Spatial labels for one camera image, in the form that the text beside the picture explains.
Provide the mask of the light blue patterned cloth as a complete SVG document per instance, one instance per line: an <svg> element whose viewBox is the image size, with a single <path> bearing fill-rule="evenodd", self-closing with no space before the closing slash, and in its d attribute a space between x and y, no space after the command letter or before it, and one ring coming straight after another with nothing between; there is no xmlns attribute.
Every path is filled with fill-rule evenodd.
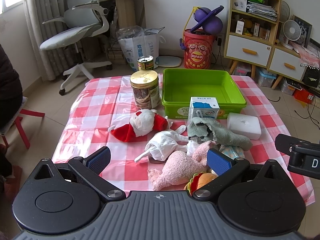
<svg viewBox="0 0 320 240"><path fill-rule="evenodd" d="M221 145L219 151L231 159L245 158L244 150L238 146Z"/></svg>

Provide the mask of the hamburger plush toy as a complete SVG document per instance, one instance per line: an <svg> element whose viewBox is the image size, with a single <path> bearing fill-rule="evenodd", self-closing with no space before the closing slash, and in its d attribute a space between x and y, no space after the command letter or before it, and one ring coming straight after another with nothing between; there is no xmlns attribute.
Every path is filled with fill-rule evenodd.
<svg viewBox="0 0 320 240"><path fill-rule="evenodd" d="M185 185L184 190L188 191L190 195L192 195L195 191L203 187L204 185L210 183L218 175L213 173L196 173L189 180L189 182Z"/></svg>

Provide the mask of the grey green towel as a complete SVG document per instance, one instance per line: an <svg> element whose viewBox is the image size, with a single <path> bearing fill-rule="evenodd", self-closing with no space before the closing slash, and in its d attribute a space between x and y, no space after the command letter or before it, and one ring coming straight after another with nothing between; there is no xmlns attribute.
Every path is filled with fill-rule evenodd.
<svg viewBox="0 0 320 240"><path fill-rule="evenodd" d="M193 117L187 127L189 140L198 144L213 141L225 146L236 146L248 151L252 148L251 140L244 136L233 133L213 118Z"/></svg>

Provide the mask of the pink plush toy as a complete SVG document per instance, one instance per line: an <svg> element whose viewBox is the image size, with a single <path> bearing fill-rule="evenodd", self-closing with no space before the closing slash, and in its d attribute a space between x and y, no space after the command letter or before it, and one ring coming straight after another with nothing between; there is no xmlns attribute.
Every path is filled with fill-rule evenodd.
<svg viewBox="0 0 320 240"><path fill-rule="evenodd" d="M191 156L183 151L175 151L168 157L161 171L155 168L148 170L153 191L188 183L195 174L206 173L207 153L210 149L217 150L218 145L213 141L204 142Z"/></svg>

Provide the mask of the santa claus plush toy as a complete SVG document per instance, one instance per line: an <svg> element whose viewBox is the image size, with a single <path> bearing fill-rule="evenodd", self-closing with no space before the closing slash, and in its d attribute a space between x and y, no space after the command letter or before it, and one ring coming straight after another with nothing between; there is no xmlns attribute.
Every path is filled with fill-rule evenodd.
<svg viewBox="0 0 320 240"><path fill-rule="evenodd" d="M128 124L121 127L110 127L108 131L122 142L136 142L138 137L148 135L150 132L161 132L170 129L173 122L163 117L155 109L141 109L134 113Z"/></svg>

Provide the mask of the white foam block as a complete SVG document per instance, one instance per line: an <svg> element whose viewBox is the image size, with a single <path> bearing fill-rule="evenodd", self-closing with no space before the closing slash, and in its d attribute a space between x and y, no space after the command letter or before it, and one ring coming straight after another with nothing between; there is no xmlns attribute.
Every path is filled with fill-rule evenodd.
<svg viewBox="0 0 320 240"><path fill-rule="evenodd" d="M233 133L244 135L251 140L258 140L261 136L260 122L256 116L229 113L227 128Z"/></svg>

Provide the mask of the brown powder puff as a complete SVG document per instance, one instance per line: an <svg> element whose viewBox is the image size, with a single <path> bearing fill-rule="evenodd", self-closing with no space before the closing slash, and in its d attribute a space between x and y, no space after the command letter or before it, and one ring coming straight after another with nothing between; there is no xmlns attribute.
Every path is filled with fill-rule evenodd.
<svg viewBox="0 0 320 240"><path fill-rule="evenodd" d="M165 160L156 160L152 156L148 156L148 160L152 164L163 164L166 162Z"/></svg>

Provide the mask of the blue white milk carton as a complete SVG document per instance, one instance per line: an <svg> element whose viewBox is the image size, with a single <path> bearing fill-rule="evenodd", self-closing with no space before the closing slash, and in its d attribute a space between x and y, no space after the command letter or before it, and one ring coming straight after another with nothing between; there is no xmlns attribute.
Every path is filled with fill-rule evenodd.
<svg viewBox="0 0 320 240"><path fill-rule="evenodd" d="M219 110L216 98L191 97L187 123L190 124L193 117L217 119Z"/></svg>

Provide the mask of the red white checkered tablecloth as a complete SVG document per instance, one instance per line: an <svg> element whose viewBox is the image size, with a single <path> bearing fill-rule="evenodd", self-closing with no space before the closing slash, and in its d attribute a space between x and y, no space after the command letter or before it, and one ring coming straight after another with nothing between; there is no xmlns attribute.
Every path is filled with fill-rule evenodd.
<svg viewBox="0 0 320 240"><path fill-rule="evenodd" d="M260 138L253 141L251 150L245 152L246 159L253 164L276 159L282 167L286 167L289 157L276 150L274 140L280 133L287 134L287 127L250 77L235 76L233 79L247 102L242 112L258 117L261 127ZM111 162L101 173L104 179L125 192L152 190L148 170L161 169L162 165L152 164L147 158L138 163L134 161L144 151L149 137L141 137L137 142L127 144L108 132L111 127L126 124L136 110L128 76L89 81L71 106L69 120L53 154L53 162L65 163L77 156L87 157L107 146L111 150Z"/></svg>

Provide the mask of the red stool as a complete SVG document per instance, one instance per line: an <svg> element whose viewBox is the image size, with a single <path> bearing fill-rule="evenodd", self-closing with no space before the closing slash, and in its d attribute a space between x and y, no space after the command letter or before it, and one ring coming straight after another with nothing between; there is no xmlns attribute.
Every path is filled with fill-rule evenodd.
<svg viewBox="0 0 320 240"><path fill-rule="evenodd" d="M26 149L30 148L30 141L29 141L29 139L28 139L23 127L22 127L22 120L23 120L22 115L35 116L35 117L39 117L39 118L45 117L45 113L30 111L30 110L25 109L24 106L27 103L27 100L28 100L28 98L25 96L22 98L22 104L21 104L20 108L18 109L18 111L15 113L15 115L12 117L12 119L4 127L1 128L1 138L3 139L5 149L9 148L9 143L7 142L5 135L9 131L9 129L11 128L12 125L16 126Z"/></svg>

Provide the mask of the clear plastic storage box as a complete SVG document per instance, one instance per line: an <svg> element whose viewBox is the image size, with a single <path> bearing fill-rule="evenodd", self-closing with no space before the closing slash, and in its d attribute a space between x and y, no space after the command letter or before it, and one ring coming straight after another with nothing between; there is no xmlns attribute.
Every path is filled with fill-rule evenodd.
<svg viewBox="0 0 320 240"><path fill-rule="evenodd" d="M259 86L270 88L276 78L276 74L268 72L265 68L256 68L254 80Z"/></svg>

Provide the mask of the green plastic bin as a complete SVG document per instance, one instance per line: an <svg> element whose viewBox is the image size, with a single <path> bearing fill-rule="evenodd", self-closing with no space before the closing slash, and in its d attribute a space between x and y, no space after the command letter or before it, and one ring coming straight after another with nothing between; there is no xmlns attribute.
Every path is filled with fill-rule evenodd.
<svg viewBox="0 0 320 240"><path fill-rule="evenodd" d="M190 99L216 98L219 119L240 113L246 99L228 72L208 69L166 69L163 71L162 105L170 119L188 117Z"/></svg>

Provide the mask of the gold lid cookie jar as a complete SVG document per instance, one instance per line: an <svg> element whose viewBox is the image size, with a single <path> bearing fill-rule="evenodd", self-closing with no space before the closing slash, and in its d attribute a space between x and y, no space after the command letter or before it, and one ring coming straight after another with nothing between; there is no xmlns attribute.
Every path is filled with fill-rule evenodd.
<svg viewBox="0 0 320 240"><path fill-rule="evenodd" d="M159 78L154 70L139 70L130 77L136 106L155 109L160 103Z"/></svg>

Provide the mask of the low white drawer cabinet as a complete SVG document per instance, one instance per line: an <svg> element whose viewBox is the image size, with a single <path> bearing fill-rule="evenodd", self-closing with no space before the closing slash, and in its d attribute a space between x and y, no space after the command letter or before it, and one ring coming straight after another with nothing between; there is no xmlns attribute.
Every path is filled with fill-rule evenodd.
<svg viewBox="0 0 320 240"><path fill-rule="evenodd" d="M272 46L267 70L278 75L271 87L273 90L276 89L284 77L305 85L303 77L306 67L300 66L300 54L281 44Z"/></svg>

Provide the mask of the yellow labelled tin can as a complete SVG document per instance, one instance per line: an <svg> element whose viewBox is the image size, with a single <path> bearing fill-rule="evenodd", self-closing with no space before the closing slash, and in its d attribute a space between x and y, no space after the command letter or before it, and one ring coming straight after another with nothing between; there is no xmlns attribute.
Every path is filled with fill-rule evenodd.
<svg viewBox="0 0 320 240"><path fill-rule="evenodd" d="M137 59L139 70L154 70L153 56L141 56Z"/></svg>

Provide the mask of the white bathroom scale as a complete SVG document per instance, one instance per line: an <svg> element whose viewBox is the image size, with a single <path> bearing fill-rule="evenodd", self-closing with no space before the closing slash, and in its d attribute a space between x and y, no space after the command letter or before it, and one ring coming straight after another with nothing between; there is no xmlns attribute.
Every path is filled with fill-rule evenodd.
<svg viewBox="0 0 320 240"><path fill-rule="evenodd" d="M155 64L157 67L175 68L179 67L182 59L176 56L159 56L156 58Z"/></svg>

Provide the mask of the red snack bucket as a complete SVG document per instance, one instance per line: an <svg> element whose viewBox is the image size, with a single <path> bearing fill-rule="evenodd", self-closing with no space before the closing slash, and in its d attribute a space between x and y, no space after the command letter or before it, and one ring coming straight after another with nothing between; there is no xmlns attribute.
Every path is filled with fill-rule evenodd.
<svg viewBox="0 0 320 240"><path fill-rule="evenodd" d="M185 29L180 39L180 48L184 52L184 67L187 69L209 69L213 43L216 37L199 29L191 33Z"/></svg>

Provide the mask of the white desk fan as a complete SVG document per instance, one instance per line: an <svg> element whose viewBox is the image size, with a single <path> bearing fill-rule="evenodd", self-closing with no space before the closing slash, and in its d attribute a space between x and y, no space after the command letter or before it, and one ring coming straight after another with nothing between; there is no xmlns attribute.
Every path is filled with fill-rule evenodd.
<svg viewBox="0 0 320 240"><path fill-rule="evenodd" d="M300 39L301 29L299 24L294 20L287 20L282 25L284 41L281 44L287 49L293 49L293 46L289 45L289 41L296 41Z"/></svg>

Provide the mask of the framed picture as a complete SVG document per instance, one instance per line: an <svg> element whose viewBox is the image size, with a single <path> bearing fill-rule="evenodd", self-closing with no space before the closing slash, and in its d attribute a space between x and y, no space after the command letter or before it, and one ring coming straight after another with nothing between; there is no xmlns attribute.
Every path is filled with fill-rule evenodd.
<svg viewBox="0 0 320 240"><path fill-rule="evenodd" d="M300 44L304 48L307 48L310 41L312 25L296 15L293 15L292 19L298 23L301 30L300 38L295 41L296 44Z"/></svg>

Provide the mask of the white paper shopping bag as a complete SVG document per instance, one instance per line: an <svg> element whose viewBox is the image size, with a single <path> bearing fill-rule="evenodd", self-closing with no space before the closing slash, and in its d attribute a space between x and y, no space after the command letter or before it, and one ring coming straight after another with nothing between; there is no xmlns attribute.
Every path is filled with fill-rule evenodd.
<svg viewBox="0 0 320 240"><path fill-rule="evenodd" d="M166 40L160 35L161 28L142 28L138 25L119 29L116 33L117 40L122 49L123 55L131 67L138 71L138 58L152 56L154 68L159 65L159 45Z"/></svg>

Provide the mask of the wooden shelf cabinet with drawers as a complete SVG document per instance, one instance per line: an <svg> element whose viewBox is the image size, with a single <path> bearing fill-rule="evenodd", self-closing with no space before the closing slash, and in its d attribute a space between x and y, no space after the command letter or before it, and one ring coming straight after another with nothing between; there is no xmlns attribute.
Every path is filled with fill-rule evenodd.
<svg viewBox="0 0 320 240"><path fill-rule="evenodd" d="M256 70L268 69L280 23L281 0L229 0L224 58L230 59L229 73L240 63Z"/></svg>

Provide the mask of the purple bounce ball toy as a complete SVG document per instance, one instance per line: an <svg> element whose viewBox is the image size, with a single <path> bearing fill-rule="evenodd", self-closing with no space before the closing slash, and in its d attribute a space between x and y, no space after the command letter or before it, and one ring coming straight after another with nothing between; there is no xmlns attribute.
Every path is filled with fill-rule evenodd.
<svg viewBox="0 0 320 240"><path fill-rule="evenodd" d="M223 22L217 17L224 6L220 5L214 10L210 10L207 7L197 7L193 12L194 20L197 24L191 28L190 32L195 33L199 29L202 29L208 35L217 35L223 29Z"/></svg>

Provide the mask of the white grey office chair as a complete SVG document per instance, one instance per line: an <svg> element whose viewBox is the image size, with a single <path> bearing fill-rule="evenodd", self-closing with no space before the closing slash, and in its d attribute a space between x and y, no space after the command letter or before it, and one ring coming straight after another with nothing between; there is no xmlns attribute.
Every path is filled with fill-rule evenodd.
<svg viewBox="0 0 320 240"><path fill-rule="evenodd" d="M64 82L61 84L59 91L61 96L65 94L66 86L79 74L82 73L91 80L94 76L89 71L90 69L104 66L108 70L112 69L112 62L109 60L99 62L84 61L77 46L77 42L81 39L96 37L109 30L109 23L106 18L108 10L100 6L99 0L67 0L67 7L68 9L62 17L46 20L43 24L62 22L67 25L68 29L54 35L40 45L40 49L44 51L65 48L70 45L75 46L78 63L63 72Z"/></svg>

